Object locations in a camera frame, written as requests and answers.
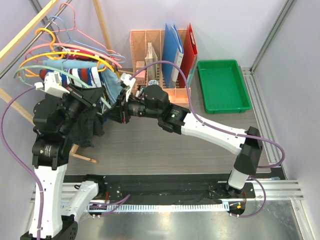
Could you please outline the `yellow hanger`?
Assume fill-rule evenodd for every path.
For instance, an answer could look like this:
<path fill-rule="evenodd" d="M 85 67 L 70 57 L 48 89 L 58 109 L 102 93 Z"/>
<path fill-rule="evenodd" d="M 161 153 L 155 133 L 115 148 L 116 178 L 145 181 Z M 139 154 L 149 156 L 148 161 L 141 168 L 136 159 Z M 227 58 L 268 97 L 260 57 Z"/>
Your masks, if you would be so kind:
<path fill-rule="evenodd" d="M 24 64 L 26 64 L 27 62 L 36 59 L 36 58 L 40 58 L 43 56 L 48 57 L 49 59 L 52 60 L 60 60 L 63 58 L 64 55 L 68 55 L 70 54 L 70 52 L 67 51 L 60 51 L 60 52 L 45 52 L 45 53 L 41 53 L 41 54 L 37 54 L 37 55 L 33 55 L 32 57 L 25 59 L 23 63 L 21 63 L 21 65 L 19 66 L 19 69 L 14 73 L 14 77 L 16 77 L 16 75 L 20 75 L 19 71 L 22 70 L 22 67 Z M 112 66 L 106 62 L 104 59 L 97 57 L 95 55 L 90 55 L 90 54 L 86 54 L 86 53 L 82 53 L 82 52 L 76 52 L 75 53 L 76 56 L 83 56 L 83 57 L 87 57 L 87 58 L 91 58 L 94 60 L 97 60 L 97 62 L 101 62 L 102 64 L 105 65 L 105 67 L 103 69 L 98 70 L 99 72 L 103 72 L 106 68 L 110 69 L 112 72 L 114 72 L 114 69 L 112 68 Z"/>

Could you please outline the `black trousers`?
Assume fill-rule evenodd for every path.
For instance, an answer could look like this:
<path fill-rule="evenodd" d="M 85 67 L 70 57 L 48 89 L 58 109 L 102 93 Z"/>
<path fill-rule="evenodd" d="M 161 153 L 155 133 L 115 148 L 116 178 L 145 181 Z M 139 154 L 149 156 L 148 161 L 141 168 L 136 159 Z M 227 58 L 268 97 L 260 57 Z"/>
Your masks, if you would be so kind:
<path fill-rule="evenodd" d="M 68 138 L 73 144 L 81 148 L 93 148 L 94 137 L 101 137 L 105 134 L 104 131 L 104 118 L 98 114 L 101 107 L 90 107 L 85 109 L 72 126 Z"/>

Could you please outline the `colourful patterned trousers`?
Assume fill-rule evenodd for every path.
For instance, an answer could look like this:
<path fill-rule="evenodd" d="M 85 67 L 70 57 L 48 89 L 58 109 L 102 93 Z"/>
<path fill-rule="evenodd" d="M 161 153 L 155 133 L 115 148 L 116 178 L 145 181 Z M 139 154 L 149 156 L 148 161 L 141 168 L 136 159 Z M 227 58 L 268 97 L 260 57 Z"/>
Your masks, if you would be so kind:
<path fill-rule="evenodd" d="M 107 94 L 107 87 L 106 84 L 102 80 L 102 75 L 98 72 L 97 67 L 91 68 L 70 68 L 64 70 L 67 74 L 78 78 L 80 81 L 85 83 L 88 86 L 93 88 L 100 88 L 103 87 L 103 94 L 101 104 L 104 104 L 105 108 L 109 108 L 111 106 L 111 102 L 109 100 Z M 69 84 L 74 84 L 80 88 L 84 88 L 84 86 L 79 82 L 76 81 L 74 78 L 70 77 L 69 75 L 65 75 L 62 72 L 52 70 L 52 69 L 41 69 L 39 71 L 39 76 L 42 80 L 51 78 L 57 83 L 60 84 L 62 87 L 66 88 Z"/>

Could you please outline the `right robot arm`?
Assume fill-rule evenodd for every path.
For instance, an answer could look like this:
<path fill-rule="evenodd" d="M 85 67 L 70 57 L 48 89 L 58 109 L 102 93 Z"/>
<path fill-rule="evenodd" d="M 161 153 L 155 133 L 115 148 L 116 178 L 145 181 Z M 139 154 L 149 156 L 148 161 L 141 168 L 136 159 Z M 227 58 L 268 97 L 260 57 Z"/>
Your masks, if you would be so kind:
<path fill-rule="evenodd" d="M 131 117 L 156 119 L 168 133 L 196 137 L 236 155 L 225 186 L 228 197 L 241 195 L 247 179 L 257 172 L 263 150 L 257 128 L 232 128 L 193 114 L 191 109 L 171 103 L 168 93 L 158 85 L 147 86 L 143 99 L 123 89 L 115 104 L 102 115 L 121 124 L 127 124 Z"/>

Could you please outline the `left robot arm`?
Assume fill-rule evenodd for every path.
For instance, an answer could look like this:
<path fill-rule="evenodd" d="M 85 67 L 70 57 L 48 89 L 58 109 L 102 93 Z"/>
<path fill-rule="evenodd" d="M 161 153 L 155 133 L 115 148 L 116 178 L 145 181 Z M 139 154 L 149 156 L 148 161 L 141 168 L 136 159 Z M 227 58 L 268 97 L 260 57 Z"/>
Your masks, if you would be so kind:
<path fill-rule="evenodd" d="M 68 204 L 62 208 L 62 190 L 74 144 L 89 147 L 102 87 L 67 86 L 61 97 L 47 93 L 33 109 L 32 165 L 40 186 L 35 190 L 29 230 L 22 240 L 74 240 L 78 225 L 92 199 L 101 200 L 106 187 L 101 175 L 88 174 Z"/>

